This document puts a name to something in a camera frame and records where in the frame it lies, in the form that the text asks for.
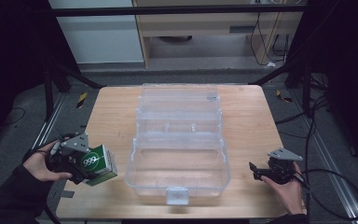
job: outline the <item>person's left hand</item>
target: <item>person's left hand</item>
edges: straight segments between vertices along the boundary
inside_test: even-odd
[[[25,169],[40,181],[56,181],[72,177],[69,173],[53,173],[46,166],[46,156],[49,155],[49,152],[56,143],[57,141],[54,141],[39,148],[38,151],[23,164]]]

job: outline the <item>human hand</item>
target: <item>human hand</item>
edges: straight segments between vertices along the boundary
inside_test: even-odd
[[[296,172],[301,174],[297,163],[294,162],[294,166]],[[266,176],[261,176],[261,179],[275,191],[279,201],[289,215],[303,214],[301,183],[298,180],[294,178],[288,183],[280,185]]]
[[[49,155],[49,152],[56,143],[57,141],[54,141],[39,148],[37,152],[23,164],[25,169],[40,181],[56,181],[72,177],[69,173],[53,173],[46,166],[46,156]]]

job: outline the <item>black sleeve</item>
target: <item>black sleeve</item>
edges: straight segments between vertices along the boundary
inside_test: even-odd
[[[53,183],[17,167],[0,187],[0,223],[38,223],[35,218],[42,214]]]
[[[305,214],[298,214],[278,217],[270,221],[268,224],[309,224],[309,222]]]

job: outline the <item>person's arm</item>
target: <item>person's arm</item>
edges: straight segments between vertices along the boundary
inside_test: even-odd
[[[296,172],[301,175],[301,170],[294,162]],[[275,183],[266,176],[261,176],[261,179],[270,186],[275,194],[278,196],[287,215],[278,217],[268,224],[308,224],[308,218],[302,209],[302,188],[301,184],[295,178],[284,185]]]
[[[46,167],[46,155],[54,144],[38,149],[0,187],[0,223],[37,223],[35,218],[45,209],[54,181],[71,177],[68,173],[52,173]]]

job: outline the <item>gray floor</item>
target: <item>gray floor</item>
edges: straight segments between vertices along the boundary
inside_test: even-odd
[[[151,61],[147,68],[128,70],[120,68],[114,73],[85,73],[84,75],[109,86],[139,85],[146,82],[248,83],[274,69],[256,63],[249,42],[243,35],[193,36],[192,40],[186,42],[155,38],[153,43]],[[282,84],[284,78],[285,75],[281,75],[263,87],[275,120],[285,119],[300,112],[296,97],[300,95],[301,87],[286,90]],[[93,90],[71,78],[70,81],[72,84],[70,93],[55,93],[56,99],[64,98],[64,104],[48,138],[53,138],[55,133],[81,133],[87,125],[98,90]],[[277,89],[281,90],[282,96],[290,97],[294,101],[287,103],[277,97]],[[77,100],[84,91],[88,93],[88,97],[83,107],[77,109]],[[312,92],[315,99],[320,95],[319,91]],[[42,129],[45,117],[43,86],[19,94],[14,106],[23,110],[14,109],[7,117],[7,123],[15,122],[3,126],[0,132],[0,184],[20,163],[23,153],[33,145]],[[336,123],[334,113],[329,112],[328,107],[322,107],[315,115],[317,133],[310,141],[310,168],[327,168],[329,165],[326,165],[326,160],[331,158],[333,168],[337,168],[358,187],[358,158],[351,156],[350,146]],[[299,118],[277,125],[283,145],[301,156],[305,154],[304,136],[308,133],[308,122],[307,119]],[[339,188],[334,185],[334,178],[317,174],[310,175],[310,180],[313,191],[323,204],[346,215],[345,200],[337,194]],[[48,205],[52,210],[57,207],[63,186],[64,182],[58,182],[53,186],[48,197]],[[311,223],[351,223],[329,215],[315,202],[310,204],[310,219]],[[46,214],[42,215],[40,221],[51,223]],[[90,220],[88,223],[118,222],[119,220],[94,222]],[[251,222],[265,223],[266,220],[253,219]],[[84,223],[84,221],[63,220],[62,223]]]

